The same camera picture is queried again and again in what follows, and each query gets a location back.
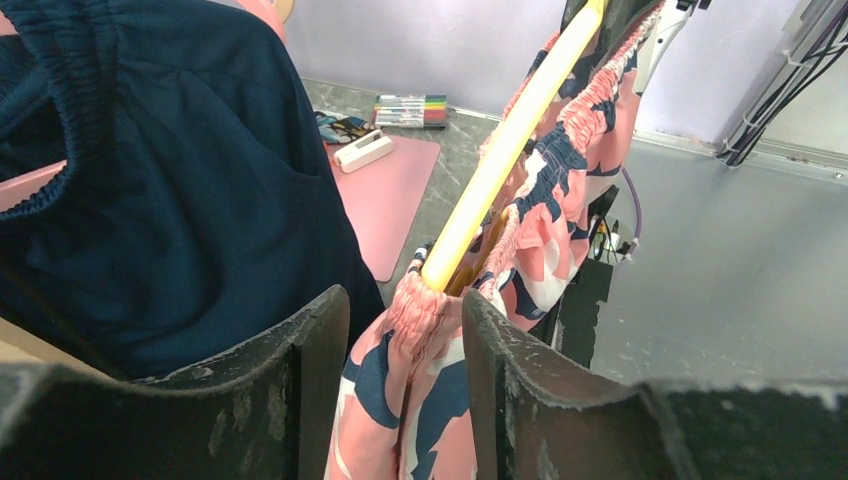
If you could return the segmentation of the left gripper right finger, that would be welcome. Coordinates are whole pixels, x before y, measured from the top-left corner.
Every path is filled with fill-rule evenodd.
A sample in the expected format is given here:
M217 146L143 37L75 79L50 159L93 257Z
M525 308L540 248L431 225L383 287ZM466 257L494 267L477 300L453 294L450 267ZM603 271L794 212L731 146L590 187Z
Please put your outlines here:
M482 479L843 479L838 381L652 380L592 373L477 292L462 306Z

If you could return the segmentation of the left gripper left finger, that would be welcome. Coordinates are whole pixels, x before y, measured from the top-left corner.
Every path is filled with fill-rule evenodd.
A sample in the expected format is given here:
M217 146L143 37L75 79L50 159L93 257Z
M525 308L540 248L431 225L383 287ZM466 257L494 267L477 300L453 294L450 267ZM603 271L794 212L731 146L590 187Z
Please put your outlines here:
M1 475L319 479L348 320L348 296L332 286L279 324L162 378L6 363Z

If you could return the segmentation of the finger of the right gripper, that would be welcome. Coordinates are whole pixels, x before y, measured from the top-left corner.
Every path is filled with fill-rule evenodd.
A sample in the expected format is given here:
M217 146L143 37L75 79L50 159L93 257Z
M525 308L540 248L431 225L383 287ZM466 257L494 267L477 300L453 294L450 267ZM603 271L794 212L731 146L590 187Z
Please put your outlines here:
M598 60L608 60L626 37L649 13L662 6L660 0L601 1L603 18L592 53Z

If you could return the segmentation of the pink patterned shorts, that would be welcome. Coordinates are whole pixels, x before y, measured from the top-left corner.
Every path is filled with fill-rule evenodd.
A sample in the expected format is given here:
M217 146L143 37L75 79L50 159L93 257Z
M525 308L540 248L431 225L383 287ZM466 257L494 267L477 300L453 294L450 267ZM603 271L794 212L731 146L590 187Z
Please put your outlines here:
M387 309L359 336L340 380L328 479L480 479L462 299L477 291L522 330L553 308L589 253L590 204L630 150L649 13L608 60L597 34L530 135L449 285L432 290L419 248Z

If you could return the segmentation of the yellow hanger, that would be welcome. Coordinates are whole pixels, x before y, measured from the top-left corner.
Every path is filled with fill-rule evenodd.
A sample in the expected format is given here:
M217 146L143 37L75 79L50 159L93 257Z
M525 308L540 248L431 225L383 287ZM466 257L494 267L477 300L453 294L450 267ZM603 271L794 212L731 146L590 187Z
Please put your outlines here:
M432 290L442 292L449 283L527 140L602 25L606 5L603 0L586 2L527 80L420 271Z

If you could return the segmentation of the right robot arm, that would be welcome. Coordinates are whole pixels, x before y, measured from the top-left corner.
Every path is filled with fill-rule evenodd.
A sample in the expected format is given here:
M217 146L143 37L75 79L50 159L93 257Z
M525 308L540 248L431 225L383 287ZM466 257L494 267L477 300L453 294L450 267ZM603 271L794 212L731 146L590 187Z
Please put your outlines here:
M625 33L638 25L650 12L658 14L657 22L640 42L638 73L634 91L642 96L668 47L697 9L706 10L711 0L678 1L604 1L604 15L598 46L617 46Z

